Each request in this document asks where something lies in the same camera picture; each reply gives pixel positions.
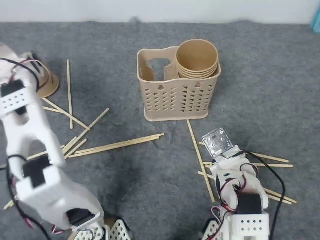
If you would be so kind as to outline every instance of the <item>gray carpet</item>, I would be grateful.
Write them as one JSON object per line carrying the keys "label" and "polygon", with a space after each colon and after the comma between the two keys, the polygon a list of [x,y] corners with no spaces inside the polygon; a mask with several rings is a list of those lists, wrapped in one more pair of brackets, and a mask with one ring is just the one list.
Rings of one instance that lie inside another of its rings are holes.
{"label": "gray carpet", "polygon": [[[222,66],[209,116],[191,121],[197,139],[223,127],[242,149],[289,159],[294,168],[276,170],[286,183],[286,195],[298,204],[281,208],[275,239],[319,239],[320,35],[309,26],[0,23],[0,42],[19,54],[38,52],[60,77],[61,86],[50,100],[68,110],[66,59],[71,59],[74,115],[89,125],[105,108],[111,109],[86,136],[83,148],[165,133],[154,142],[72,158],[65,168],[106,211],[122,216],[138,240],[195,240],[211,216],[212,204],[203,177],[197,175],[200,166],[186,121],[146,121],[136,77],[140,49],[176,46],[192,38],[213,42]],[[159,69],[164,62],[152,64]],[[64,115],[47,115],[61,144],[83,131],[77,124],[70,130]],[[3,127],[0,136],[4,164]],[[32,152],[41,150],[35,145]],[[201,152],[209,161],[203,147]],[[265,168],[260,180],[266,188],[281,191]],[[4,206],[9,195],[3,173],[0,190]],[[271,216],[276,206],[270,202]],[[1,210],[0,233],[4,240],[43,239],[14,208]]]}

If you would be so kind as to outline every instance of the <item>white wall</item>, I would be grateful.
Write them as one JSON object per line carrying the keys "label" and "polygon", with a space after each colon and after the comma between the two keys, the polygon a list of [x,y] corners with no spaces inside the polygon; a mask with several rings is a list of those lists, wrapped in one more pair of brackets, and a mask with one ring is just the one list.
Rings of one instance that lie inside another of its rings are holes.
{"label": "white wall", "polygon": [[0,22],[309,24],[320,0],[2,0]]}

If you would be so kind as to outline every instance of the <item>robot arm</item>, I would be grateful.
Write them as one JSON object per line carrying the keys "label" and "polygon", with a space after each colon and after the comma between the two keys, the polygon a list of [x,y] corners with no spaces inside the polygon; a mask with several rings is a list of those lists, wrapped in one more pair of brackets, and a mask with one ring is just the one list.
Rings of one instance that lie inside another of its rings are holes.
{"label": "robot arm", "polygon": [[202,138],[213,157],[210,167],[221,201],[220,227],[216,233],[203,239],[267,240],[270,234],[268,196],[257,178],[258,169],[246,155],[233,146],[225,131],[220,128]]}
{"label": "robot arm", "polygon": [[[7,138],[8,166],[18,179],[16,191],[19,201],[35,209],[49,223],[62,230],[89,230],[96,240],[109,239],[104,225],[104,211],[99,201],[83,186],[73,182],[61,170],[66,160],[57,136],[50,128],[36,90],[43,68],[29,70],[19,67],[13,73],[14,62],[20,58],[0,45],[0,119]],[[25,162],[33,141],[40,141],[48,154]]]}

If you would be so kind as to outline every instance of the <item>beige plastic basket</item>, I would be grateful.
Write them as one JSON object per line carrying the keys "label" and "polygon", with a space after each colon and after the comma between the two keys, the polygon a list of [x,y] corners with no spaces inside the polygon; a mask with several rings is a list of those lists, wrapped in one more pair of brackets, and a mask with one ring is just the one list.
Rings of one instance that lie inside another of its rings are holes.
{"label": "beige plastic basket", "polygon": [[[209,104],[221,74],[221,66],[206,79],[179,78],[176,68],[178,46],[164,49],[142,49],[137,54],[137,77],[144,103],[144,116],[150,122],[203,119],[209,114]],[[168,59],[164,81],[155,81],[148,66],[152,59]]]}

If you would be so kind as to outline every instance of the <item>stacked paper cups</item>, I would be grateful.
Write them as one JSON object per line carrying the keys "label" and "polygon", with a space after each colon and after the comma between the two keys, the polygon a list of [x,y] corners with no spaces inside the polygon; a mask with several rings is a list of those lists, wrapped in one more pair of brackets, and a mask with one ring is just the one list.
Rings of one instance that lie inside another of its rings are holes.
{"label": "stacked paper cups", "polygon": [[206,79],[214,75],[219,64],[217,48],[209,41],[191,39],[176,51],[176,67],[182,79]]}

